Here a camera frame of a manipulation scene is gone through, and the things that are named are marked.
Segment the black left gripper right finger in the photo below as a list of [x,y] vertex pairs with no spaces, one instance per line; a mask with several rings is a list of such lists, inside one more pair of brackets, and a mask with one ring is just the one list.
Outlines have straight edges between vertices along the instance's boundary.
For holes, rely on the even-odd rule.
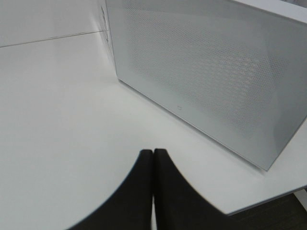
[[187,182],[165,149],[155,149],[154,206],[159,230],[229,230],[230,218]]

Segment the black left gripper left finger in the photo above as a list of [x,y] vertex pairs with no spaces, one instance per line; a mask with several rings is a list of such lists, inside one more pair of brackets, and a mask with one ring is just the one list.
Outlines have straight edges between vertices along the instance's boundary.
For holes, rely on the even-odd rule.
[[150,230],[153,151],[143,149],[116,191],[71,230]]

